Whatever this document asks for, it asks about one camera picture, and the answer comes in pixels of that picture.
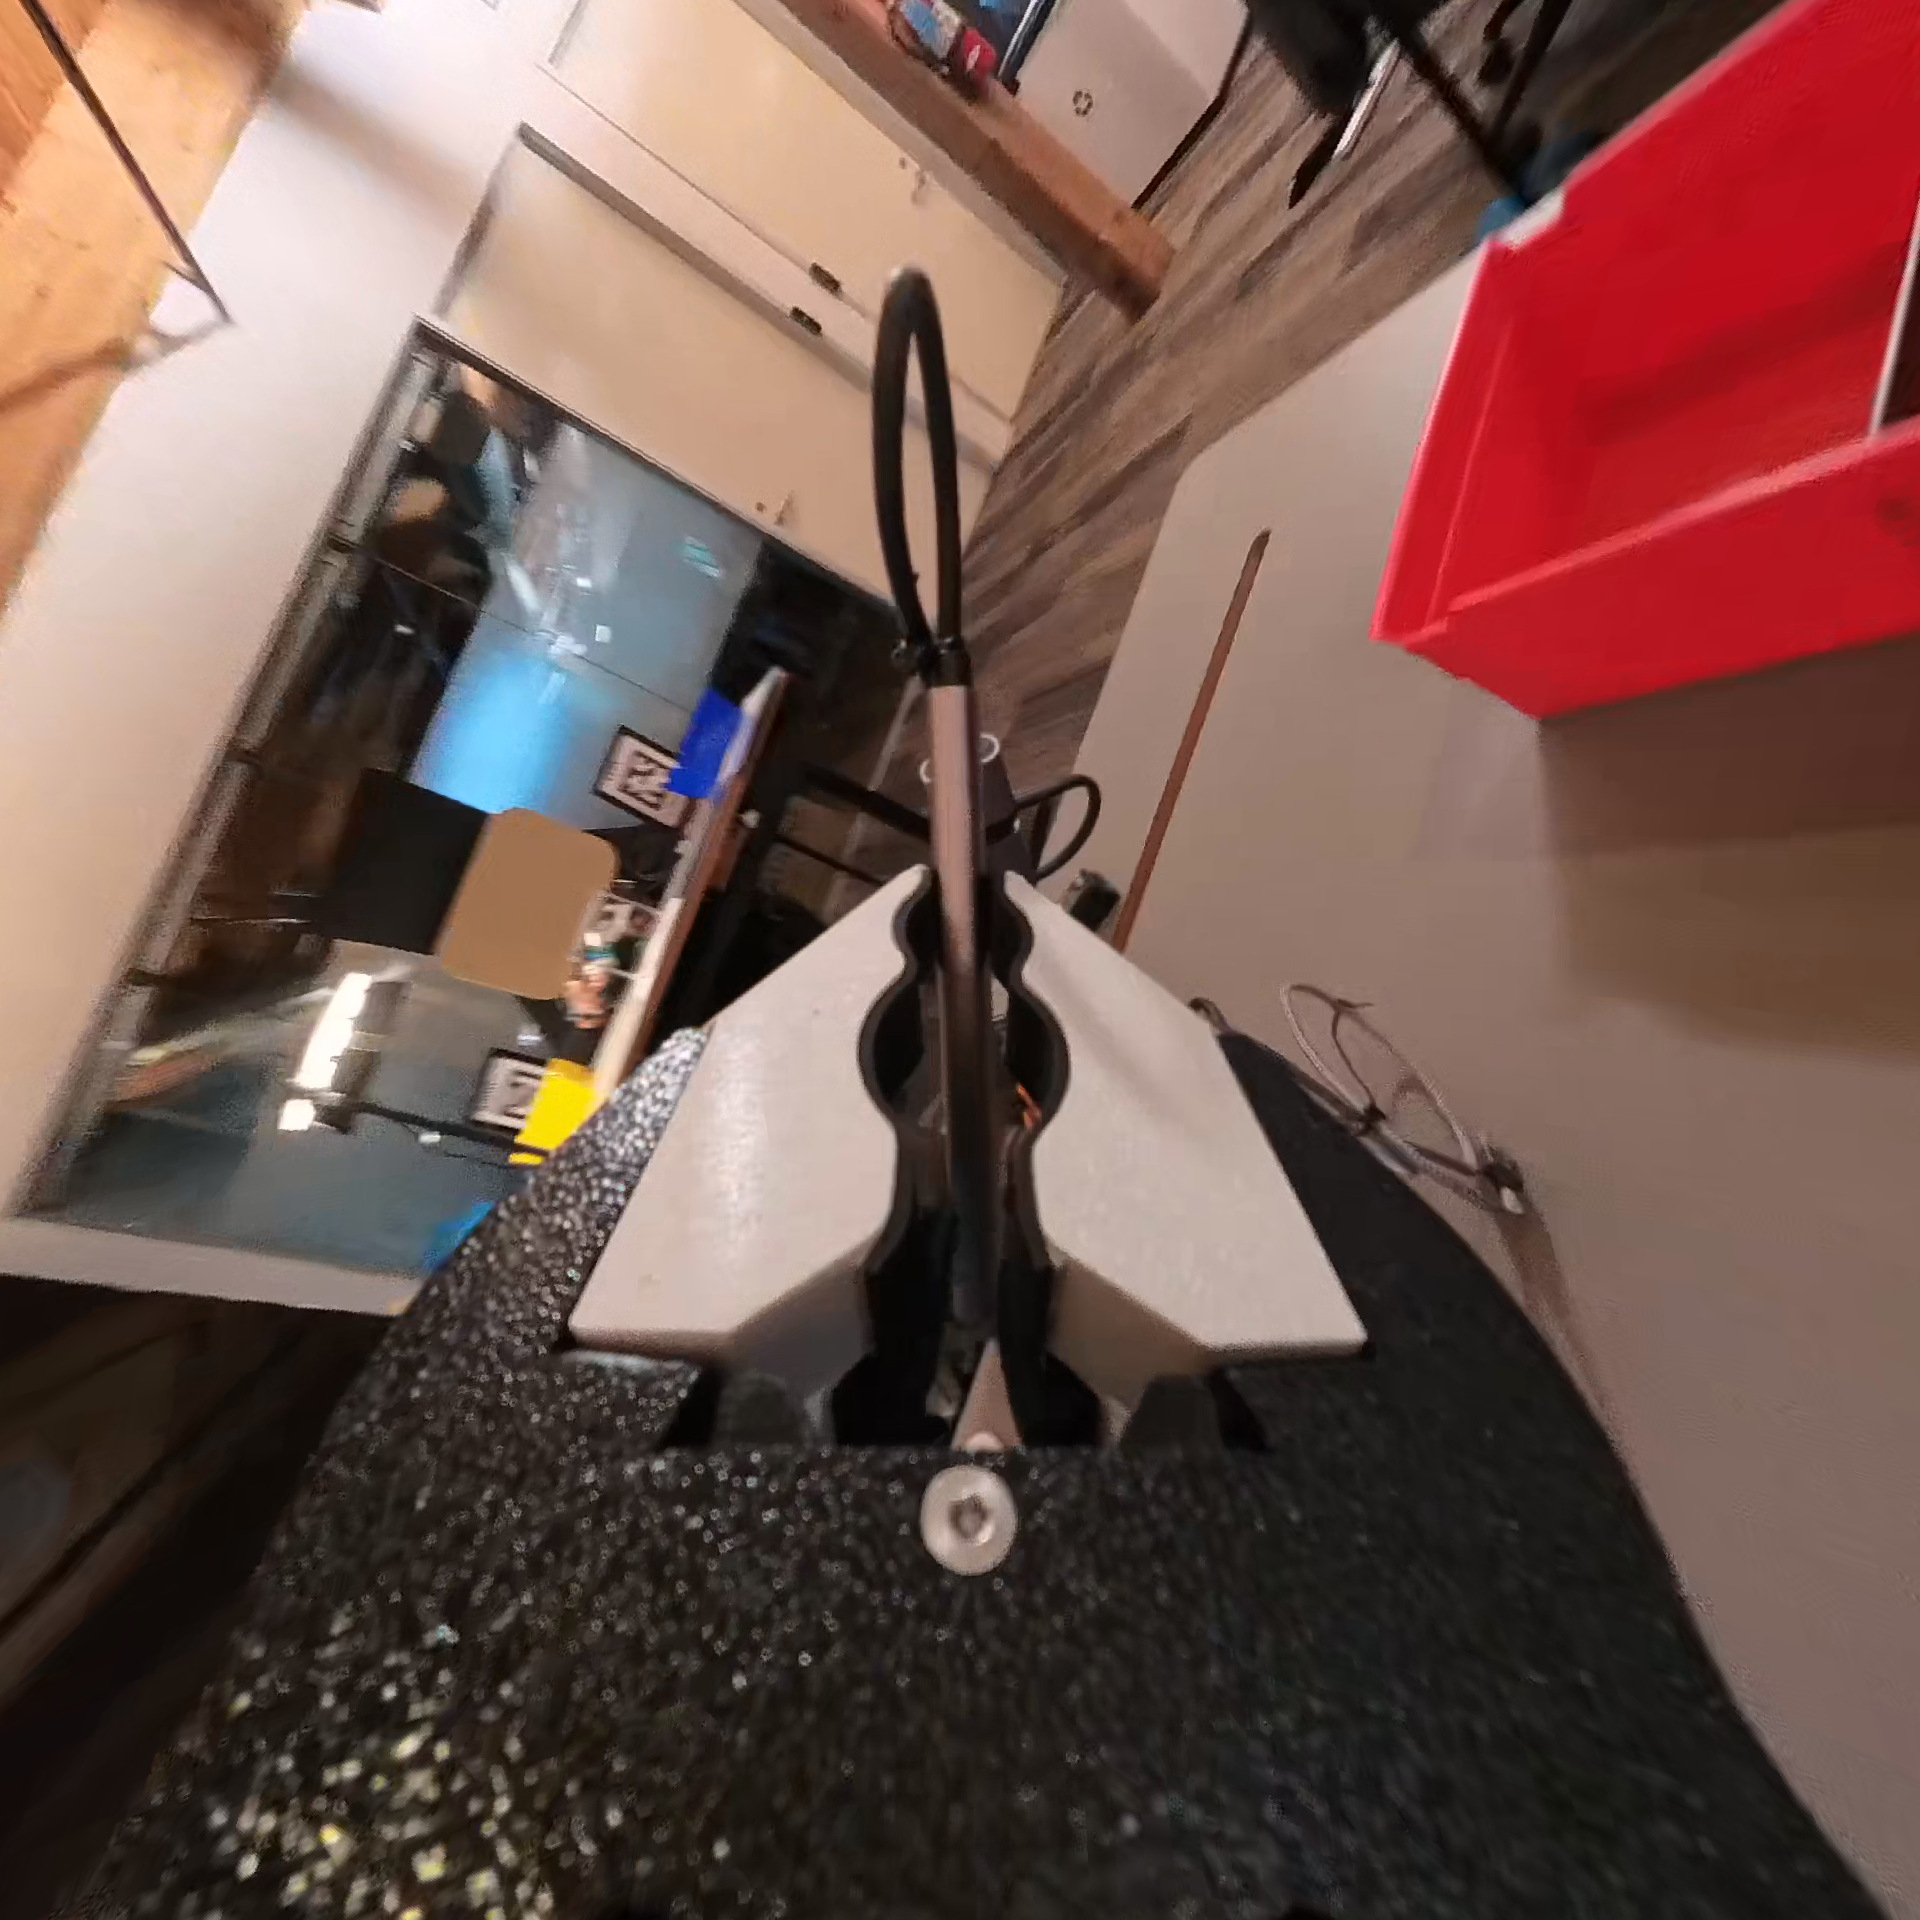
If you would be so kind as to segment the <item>red plastic bin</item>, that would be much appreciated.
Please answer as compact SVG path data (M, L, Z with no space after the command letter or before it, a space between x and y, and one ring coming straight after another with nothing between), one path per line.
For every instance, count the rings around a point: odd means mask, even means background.
M1585 160L1479 252L1373 641L1554 717L1913 633L1916 206L1916 2L1783 5Z

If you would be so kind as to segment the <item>black square panel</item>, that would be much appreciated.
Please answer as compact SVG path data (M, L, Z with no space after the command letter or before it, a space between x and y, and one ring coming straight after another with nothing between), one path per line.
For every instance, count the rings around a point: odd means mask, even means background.
M330 942L431 953L490 824L481 808L364 770L308 929Z

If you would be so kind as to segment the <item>dark bin divider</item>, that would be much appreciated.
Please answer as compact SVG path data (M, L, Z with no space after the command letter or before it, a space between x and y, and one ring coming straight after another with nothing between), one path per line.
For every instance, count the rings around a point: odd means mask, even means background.
M1867 425L1871 434L1918 419L1918 249L1920 232L1916 212L1910 218L1900 289L1889 324L1889 344Z

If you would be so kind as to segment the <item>blue plastic bin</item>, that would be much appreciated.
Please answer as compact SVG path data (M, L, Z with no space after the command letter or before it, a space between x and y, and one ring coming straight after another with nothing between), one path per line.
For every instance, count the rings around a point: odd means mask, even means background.
M690 713L665 790L682 800L718 800L747 760L757 722L755 697L737 704L709 686Z

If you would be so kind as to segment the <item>wooden desk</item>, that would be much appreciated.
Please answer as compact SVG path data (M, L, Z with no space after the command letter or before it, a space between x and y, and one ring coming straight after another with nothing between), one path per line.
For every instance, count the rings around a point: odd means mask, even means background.
M692 805L679 861L637 949L637 968L591 1054L591 1093L598 1101L613 1098L657 1038L701 905L729 872L737 829L790 681L790 672L780 666L758 677L732 725L710 790Z

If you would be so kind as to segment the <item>grey usb hub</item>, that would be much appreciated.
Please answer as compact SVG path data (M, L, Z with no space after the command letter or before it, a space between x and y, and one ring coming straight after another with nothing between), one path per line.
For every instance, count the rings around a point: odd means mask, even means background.
M956 1227L951 1308L973 1337L996 1316L1001 1200L977 694L937 678L929 717L929 849L939 890L946 1181Z

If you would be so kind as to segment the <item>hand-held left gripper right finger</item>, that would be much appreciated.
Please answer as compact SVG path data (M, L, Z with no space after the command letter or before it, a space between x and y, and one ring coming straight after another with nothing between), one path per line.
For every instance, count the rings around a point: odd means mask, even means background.
M1115 1438L1148 1392L1369 1334L1213 1029L1035 882L994 905L1006 1446Z

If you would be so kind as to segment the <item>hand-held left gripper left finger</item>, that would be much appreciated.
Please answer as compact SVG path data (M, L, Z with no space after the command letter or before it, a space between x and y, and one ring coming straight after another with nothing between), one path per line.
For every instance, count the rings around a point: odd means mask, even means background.
M917 1098L937 929L931 869L903 872L703 1026L581 1349L770 1380L843 1444L943 1434L956 1220Z

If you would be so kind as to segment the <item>wooden post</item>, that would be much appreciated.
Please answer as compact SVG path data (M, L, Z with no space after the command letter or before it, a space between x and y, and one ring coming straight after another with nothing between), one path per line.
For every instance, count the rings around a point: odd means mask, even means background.
M1070 277L1131 320L1162 297L1171 243L1030 120L1001 76L954 84L894 41L879 2L785 9Z

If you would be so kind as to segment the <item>white door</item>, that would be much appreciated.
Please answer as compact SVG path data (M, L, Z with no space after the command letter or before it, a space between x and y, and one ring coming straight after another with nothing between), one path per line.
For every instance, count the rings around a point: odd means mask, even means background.
M445 313L527 389L876 592L869 376L805 320L521 138Z
M1060 284L922 171L729 2L577 5L551 64L590 107L873 312L899 268L935 284L948 344L1039 338Z

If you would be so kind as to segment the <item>yellow plastic bin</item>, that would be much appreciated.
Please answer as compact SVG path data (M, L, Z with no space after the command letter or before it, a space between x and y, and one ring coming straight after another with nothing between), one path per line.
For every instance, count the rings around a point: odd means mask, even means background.
M533 1169L547 1161L603 1107L587 1064L548 1061L537 1093L509 1150L509 1166Z

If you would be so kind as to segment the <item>red fire extinguisher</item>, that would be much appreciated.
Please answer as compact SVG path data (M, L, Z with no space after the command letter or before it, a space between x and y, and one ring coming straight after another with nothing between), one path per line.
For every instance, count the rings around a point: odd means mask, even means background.
M886 2L883 9L894 41L954 84L996 80L996 48L958 5Z

